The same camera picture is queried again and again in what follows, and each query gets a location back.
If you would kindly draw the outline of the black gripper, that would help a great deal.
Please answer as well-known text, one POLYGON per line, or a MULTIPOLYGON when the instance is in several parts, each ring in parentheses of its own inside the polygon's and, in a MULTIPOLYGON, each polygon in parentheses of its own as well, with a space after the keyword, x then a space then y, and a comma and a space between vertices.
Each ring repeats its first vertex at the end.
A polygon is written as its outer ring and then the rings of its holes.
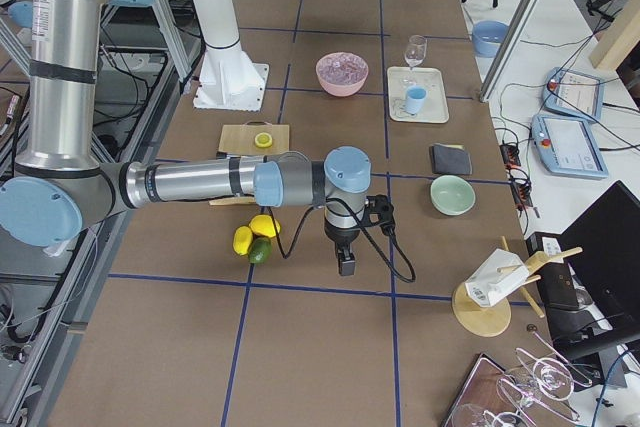
POLYGON ((326 199, 324 229, 334 243, 340 276, 355 274, 351 244, 360 233, 369 234, 369 228, 379 227, 386 237, 395 238, 394 207, 388 196, 366 196, 358 207, 359 210, 340 197, 326 199))

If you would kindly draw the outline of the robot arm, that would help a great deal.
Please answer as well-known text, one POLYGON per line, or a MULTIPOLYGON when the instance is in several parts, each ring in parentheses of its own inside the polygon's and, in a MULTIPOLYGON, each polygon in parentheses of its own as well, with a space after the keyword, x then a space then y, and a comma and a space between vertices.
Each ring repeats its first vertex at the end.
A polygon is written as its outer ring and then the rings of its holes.
POLYGON ((352 242, 379 227, 395 234, 393 207, 372 196, 371 163, 343 146, 322 161, 297 152, 146 166, 108 164, 90 152, 100 17, 110 0, 33 0, 27 147, 1 188, 1 225, 47 247, 149 203, 251 197, 263 207, 323 209, 339 272, 355 271, 352 242))

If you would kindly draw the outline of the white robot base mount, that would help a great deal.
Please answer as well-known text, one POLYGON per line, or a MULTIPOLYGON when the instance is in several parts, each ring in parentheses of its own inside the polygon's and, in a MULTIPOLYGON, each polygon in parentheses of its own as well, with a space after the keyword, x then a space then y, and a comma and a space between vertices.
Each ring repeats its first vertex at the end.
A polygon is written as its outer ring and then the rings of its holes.
POLYGON ((194 106, 256 112, 269 73, 244 52, 233 0, 193 0, 206 47, 194 106))

